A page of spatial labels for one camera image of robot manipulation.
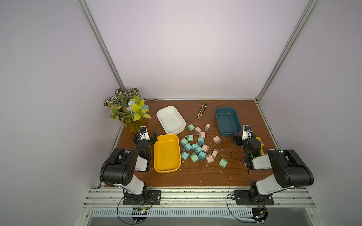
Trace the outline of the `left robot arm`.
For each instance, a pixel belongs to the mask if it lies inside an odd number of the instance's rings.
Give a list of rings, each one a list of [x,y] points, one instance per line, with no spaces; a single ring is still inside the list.
[[[157,134],[149,136],[147,128],[141,127],[134,136],[136,149],[116,148],[104,161],[100,170],[100,181],[109,186],[120,186],[125,197],[144,202],[148,199],[147,184],[138,179],[135,172],[148,172],[152,159],[152,145],[157,142]]]

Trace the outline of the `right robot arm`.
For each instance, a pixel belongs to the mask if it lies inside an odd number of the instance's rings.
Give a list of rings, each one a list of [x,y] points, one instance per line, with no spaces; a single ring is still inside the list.
[[[264,152],[261,138],[250,131],[234,133],[233,142],[243,148],[243,162],[248,170],[272,170],[272,175],[252,183],[249,200],[261,202],[287,188],[311,186],[314,183],[312,172],[295,150],[270,149]]]

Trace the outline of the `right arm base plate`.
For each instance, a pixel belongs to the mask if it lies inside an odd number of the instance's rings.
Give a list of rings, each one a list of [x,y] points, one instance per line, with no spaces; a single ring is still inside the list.
[[[260,195],[258,193],[253,194],[246,190],[236,190],[233,193],[237,205],[245,206],[273,206],[275,204],[272,195]]]

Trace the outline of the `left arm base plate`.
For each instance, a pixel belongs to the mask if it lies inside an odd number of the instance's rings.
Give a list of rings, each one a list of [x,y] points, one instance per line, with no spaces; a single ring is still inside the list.
[[[160,205],[162,197],[161,190],[150,190],[143,192],[140,195],[132,195],[131,193],[125,192],[123,205]]]

